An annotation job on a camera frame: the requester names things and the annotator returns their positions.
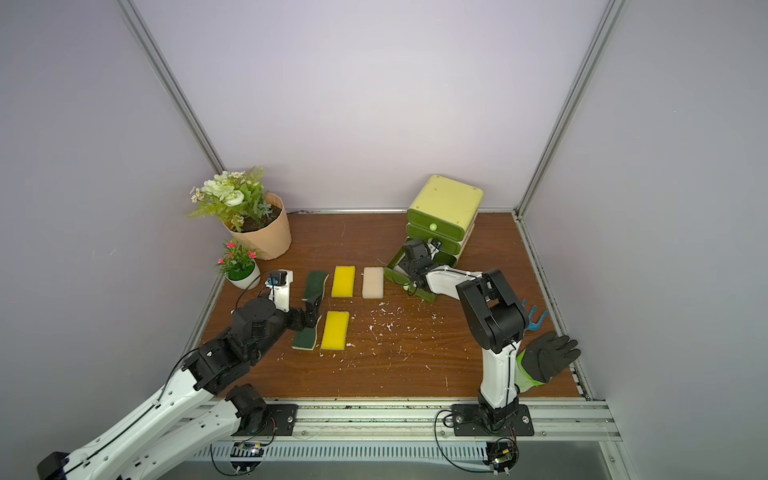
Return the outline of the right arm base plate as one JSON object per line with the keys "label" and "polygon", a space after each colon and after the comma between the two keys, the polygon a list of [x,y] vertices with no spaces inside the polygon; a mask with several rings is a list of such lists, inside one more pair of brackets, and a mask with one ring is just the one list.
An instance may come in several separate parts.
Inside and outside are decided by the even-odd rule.
{"label": "right arm base plate", "polygon": [[479,404],[453,404],[450,413],[454,434],[459,437],[535,435],[532,416],[524,404],[511,404],[500,409]]}

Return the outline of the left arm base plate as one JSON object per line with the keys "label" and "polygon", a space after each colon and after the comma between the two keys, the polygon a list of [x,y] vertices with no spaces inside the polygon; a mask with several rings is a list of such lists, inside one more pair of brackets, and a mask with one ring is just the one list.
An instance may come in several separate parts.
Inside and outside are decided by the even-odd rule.
{"label": "left arm base plate", "polygon": [[291,436],[299,406],[292,403],[267,404],[257,407],[240,421],[235,436]]}

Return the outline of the green drawer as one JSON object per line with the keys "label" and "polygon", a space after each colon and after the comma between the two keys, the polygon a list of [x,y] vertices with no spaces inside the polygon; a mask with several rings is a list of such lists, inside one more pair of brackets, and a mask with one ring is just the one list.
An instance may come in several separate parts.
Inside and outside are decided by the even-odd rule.
{"label": "green drawer", "polygon": [[440,251],[458,257],[463,252],[463,243],[446,237],[439,232],[433,232],[428,228],[408,223],[406,233],[411,239],[419,239],[429,243],[432,240],[440,242]]}
{"label": "green drawer", "polygon": [[435,212],[427,209],[409,208],[407,219],[410,227],[424,231],[428,237],[437,236],[442,239],[461,241],[465,238],[472,225],[474,215],[461,213],[445,213],[438,209]]}
{"label": "green drawer", "polygon": [[423,240],[408,237],[395,257],[384,268],[384,278],[393,282],[410,296],[418,296],[424,301],[434,302],[437,295],[428,286],[427,279],[423,288],[414,288],[409,284],[408,277],[403,270],[403,259],[406,256],[416,258],[428,256],[429,270],[426,272],[426,276],[437,267],[455,267],[458,263],[458,258],[441,252],[439,246],[440,242],[437,240],[427,243]]}

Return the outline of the large yellow sponge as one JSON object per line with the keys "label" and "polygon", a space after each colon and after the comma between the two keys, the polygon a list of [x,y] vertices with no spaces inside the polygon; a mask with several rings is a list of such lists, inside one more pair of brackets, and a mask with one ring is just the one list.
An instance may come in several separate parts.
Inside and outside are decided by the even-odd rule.
{"label": "large yellow sponge", "polygon": [[326,315],[322,350],[342,351],[346,348],[346,334],[350,320],[348,311],[329,311]]}

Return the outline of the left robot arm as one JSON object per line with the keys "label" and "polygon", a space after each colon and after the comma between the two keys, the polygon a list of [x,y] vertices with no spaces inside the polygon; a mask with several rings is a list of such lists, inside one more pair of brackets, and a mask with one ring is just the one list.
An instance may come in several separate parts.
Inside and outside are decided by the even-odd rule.
{"label": "left robot arm", "polygon": [[286,311],[258,297],[233,323],[193,351],[134,411],[71,453],[53,452],[36,467],[41,479],[157,479],[215,442],[236,435],[289,435],[297,407],[268,406],[238,381],[287,330],[316,326],[319,294]]}

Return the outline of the beige sponge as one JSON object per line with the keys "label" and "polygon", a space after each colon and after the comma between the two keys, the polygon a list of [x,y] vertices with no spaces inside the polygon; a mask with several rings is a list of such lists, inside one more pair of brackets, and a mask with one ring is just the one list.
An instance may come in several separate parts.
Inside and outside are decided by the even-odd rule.
{"label": "beige sponge", "polygon": [[384,268],[365,267],[363,269],[363,299],[382,299],[384,296]]}

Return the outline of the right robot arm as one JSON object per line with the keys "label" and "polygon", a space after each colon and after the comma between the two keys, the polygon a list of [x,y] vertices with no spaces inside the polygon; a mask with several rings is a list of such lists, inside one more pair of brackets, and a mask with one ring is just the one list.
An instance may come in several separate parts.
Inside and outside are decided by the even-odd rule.
{"label": "right robot arm", "polygon": [[520,365],[521,343],[529,320],[522,303],[498,269],[459,270],[435,262],[437,247],[423,240],[403,245],[398,266],[412,289],[422,288],[460,302],[468,328],[483,349],[479,417],[498,429],[518,410],[520,393],[536,384]]}

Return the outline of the yellow green sponge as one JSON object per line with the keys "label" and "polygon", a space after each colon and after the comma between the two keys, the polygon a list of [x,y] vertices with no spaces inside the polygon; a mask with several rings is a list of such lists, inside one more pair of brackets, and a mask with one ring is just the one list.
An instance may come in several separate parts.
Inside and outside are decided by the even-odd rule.
{"label": "yellow green sponge", "polygon": [[316,348],[318,340],[318,327],[306,327],[296,331],[291,347],[294,350],[312,351]]}
{"label": "yellow green sponge", "polygon": [[326,282],[329,274],[322,270],[311,271],[306,280],[305,290],[302,296],[304,302],[317,303],[325,296]]}

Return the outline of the yellow side up sponge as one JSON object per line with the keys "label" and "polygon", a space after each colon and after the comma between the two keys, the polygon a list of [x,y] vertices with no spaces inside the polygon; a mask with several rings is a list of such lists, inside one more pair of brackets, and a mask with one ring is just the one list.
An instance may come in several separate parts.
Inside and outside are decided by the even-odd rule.
{"label": "yellow side up sponge", "polygon": [[355,279],[354,266],[336,266],[331,295],[334,298],[351,298],[354,295]]}

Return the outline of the green pink drawer cabinet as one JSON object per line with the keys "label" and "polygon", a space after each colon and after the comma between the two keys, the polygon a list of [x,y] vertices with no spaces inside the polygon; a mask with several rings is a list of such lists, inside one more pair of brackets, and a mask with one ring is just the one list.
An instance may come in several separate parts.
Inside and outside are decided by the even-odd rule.
{"label": "green pink drawer cabinet", "polygon": [[432,175],[421,189],[409,208],[420,208],[432,212],[438,209],[445,213],[461,213],[467,216],[474,215],[472,225],[463,240],[463,251],[473,233],[474,223],[482,203],[484,192],[457,180],[441,175]]}

